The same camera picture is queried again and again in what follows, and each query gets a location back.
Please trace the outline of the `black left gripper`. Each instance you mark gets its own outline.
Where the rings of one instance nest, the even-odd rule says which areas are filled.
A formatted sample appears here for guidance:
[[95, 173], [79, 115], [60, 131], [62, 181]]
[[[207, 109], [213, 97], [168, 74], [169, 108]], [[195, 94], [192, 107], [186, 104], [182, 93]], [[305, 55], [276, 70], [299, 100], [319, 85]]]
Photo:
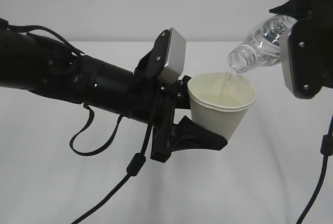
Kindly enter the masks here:
[[143, 78], [134, 81], [127, 94], [125, 115], [152, 126], [152, 147], [150, 158], [166, 162], [171, 152], [183, 150], [220, 151], [228, 141], [184, 116], [178, 124], [171, 126], [176, 109], [190, 109], [188, 82], [190, 76], [183, 76], [171, 85], [158, 79]]

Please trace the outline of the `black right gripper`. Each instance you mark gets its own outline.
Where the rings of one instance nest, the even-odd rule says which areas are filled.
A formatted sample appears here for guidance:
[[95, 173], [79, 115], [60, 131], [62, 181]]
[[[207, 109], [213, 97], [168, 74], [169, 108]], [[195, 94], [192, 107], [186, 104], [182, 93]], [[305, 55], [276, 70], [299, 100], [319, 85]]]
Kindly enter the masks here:
[[322, 87], [332, 88], [332, 0], [289, 0], [269, 12], [310, 19], [316, 24], [321, 36]]

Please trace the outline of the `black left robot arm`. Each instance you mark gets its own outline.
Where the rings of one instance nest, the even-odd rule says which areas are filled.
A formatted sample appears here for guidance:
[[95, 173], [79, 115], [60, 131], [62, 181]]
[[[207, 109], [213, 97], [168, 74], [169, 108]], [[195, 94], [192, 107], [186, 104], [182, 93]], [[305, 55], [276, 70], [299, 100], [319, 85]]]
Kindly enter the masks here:
[[90, 57], [59, 34], [35, 34], [43, 26], [14, 26], [1, 20], [1, 86], [103, 109], [149, 125], [151, 158], [167, 161], [175, 151], [219, 151], [227, 145], [216, 134], [183, 117], [190, 109], [189, 76], [183, 75], [185, 39], [173, 28], [162, 31], [129, 71]]

